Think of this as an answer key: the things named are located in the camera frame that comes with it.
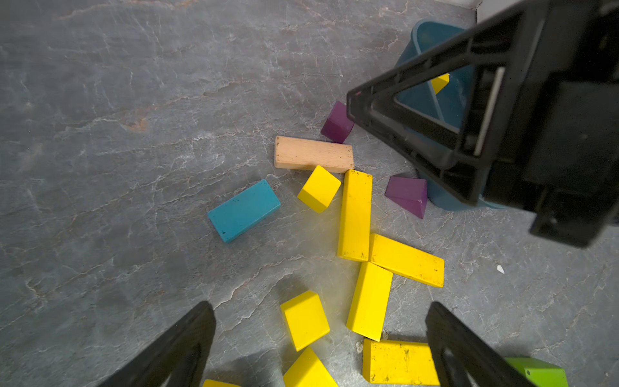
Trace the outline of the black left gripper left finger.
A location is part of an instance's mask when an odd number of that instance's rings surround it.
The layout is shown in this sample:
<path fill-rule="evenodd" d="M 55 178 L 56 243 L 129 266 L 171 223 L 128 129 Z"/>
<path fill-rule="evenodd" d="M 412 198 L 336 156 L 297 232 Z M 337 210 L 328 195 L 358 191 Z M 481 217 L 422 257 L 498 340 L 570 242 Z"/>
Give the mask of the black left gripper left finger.
<path fill-rule="evenodd" d="M 101 383 L 102 386 L 198 386 L 214 341 L 213 306 L 199 302 Z"/>

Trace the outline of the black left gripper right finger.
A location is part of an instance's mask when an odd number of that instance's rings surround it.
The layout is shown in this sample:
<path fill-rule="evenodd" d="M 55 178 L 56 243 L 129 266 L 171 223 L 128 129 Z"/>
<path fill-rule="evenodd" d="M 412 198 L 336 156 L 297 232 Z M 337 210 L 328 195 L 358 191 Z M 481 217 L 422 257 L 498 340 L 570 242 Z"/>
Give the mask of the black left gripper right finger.
<path fill-rule="evenodd" d="M 442 303 L 430 304 L 427 340 L 441 386 L 531 386 Z"/>

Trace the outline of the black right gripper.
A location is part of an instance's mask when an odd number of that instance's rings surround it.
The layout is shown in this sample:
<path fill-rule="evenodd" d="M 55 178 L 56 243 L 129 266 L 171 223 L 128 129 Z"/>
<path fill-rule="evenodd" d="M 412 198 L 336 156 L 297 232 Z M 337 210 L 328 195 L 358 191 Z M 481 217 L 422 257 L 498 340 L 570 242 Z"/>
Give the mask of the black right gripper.
<path fill-rule="evenodd" d="M 397 95 L 472 66 L 460 129 Z M 618 4 L 520 1 L 348 93 L 348 116 L 461 203 L 591 246 L 618 221 Z"/>

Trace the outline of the purple cube block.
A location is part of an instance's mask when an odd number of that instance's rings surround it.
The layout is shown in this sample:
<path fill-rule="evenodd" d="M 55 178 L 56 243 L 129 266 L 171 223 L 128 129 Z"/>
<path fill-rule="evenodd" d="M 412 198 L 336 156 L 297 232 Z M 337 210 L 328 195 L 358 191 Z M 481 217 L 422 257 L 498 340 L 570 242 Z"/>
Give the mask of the purple cube block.
<path fill-rule="evenodd" d="M 336 101 L 322 127 L 321 134 L 337 144 L 343 144 L 354 125 L 351 119 L 348 119 L 346 105 Z"/>

